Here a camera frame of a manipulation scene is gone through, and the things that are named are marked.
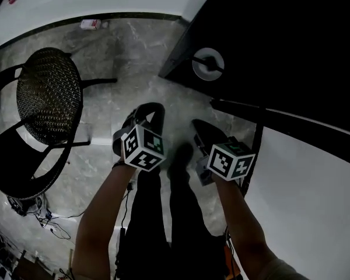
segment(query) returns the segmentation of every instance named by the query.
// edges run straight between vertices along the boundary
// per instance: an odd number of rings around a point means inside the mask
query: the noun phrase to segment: black metal chair
[[[62,172],[71,148],[89,145],[74,143],[83,110],[83,89],[116,79],[81,81],[70,54],[56,48],[36,51],[22,65],[0,73],[0,91],[18,80],[17,106],[21,121],[0,135],[0,190],[13,198],[26,200],[45,192]],[[18,78],[17,69],[22,68]],[[48,145],[44,152],[29,146],[18,134],[23,126],[39,142]],[[48,153],[63,148],[55,165],[45,175],[34,178]]]

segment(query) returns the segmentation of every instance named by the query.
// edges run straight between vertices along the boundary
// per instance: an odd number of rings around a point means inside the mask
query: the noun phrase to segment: black pants
[[[223,236],[212,236],[185,171],[171,183],[171,247],[166,241],[158,172],[140,172],[124,248],[122,279],[224,279]]]

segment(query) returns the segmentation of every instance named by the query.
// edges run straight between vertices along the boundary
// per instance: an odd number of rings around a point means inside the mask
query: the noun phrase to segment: small box
[[[100,26],[101,26],[101,20],[97,20],[97,19],[82,20],[80,24],[80,28],[82,28],[83,30],[97,30],[98,28],[100,28]]]
[[[161,136],[136,125],[131,132],[122,136],[124,162],[150,172],[165,159],[165,147]]]
[[[255,156],[242,142],[214,144],[207,168],[225,180],[235,180],[247,175]]]

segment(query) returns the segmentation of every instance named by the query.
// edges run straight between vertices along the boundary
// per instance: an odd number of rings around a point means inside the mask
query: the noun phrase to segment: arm
[[[115,167],[87,207],[78,227],[72,262],[74,275],[95,280],[110,279],[108,255],[124,192],[136,168]]]
[[[262,269],[276,255],[268,248],[261,225],[247,206],[234,181],[225,181],[212,174],[226,217],[233,247],[250,280],[255,280]]]

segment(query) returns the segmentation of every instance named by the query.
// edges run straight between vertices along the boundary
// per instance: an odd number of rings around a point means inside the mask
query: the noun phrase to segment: gray floor
[[[55,184],[46,192],[49,208],[59,215],[73,215],[84,211],[109,174],[117,157],[111,148],[111,135],[118,130],[125,117],[138,105],[160,102],[166,108],[163,137],[170,147],[183,140],[191,140],[190,121],[200,118],[215,124],[228,135],[251,145],[255,124],[213,110],[210,98],[202,93],[157,77],[160,67],[184,31],[178,22],[151,19],[114,19],[106,29],[81,30],[77,24],[62,26],[24,38],[0,51],[0,70],[25,62],[43,47],[56,47],[72,53],[72,59],[82,79],[118,78],[112,85],[97,85],[84,91],[84,109],[77,139],[92,137],[92,145],[73,148],[68,164]],[[19,120],[16,109],[16,83],[8,85],[1,94],[0,132]],[[19,131],[28,144],[41,149],[25,130]],[[37,175],[44,174],[56,161],[59,153],[46,158]],[[195,174],[196,151],[189,166],[190,184],[194,190],[207,228],[219,235],[225,228],[214,184],[202,187]],[[162,207],[166,236],[171,238],[169,208],[170,186],[162,170]],[[134,194],[129,196],[129,211],[124,225],[130,221]],[[122,220],[121,207],[117,224]],[[13,212],[0,192],[0,231],[20,249],[39,256],[50,268],[66,269],[69,249],[75,247],[80,218],[59,220],[71,235],[71,241],[60,240],[42,229],[33,216],[25,218]],[[115,270],[117,231],[110,242],[111,270]]]

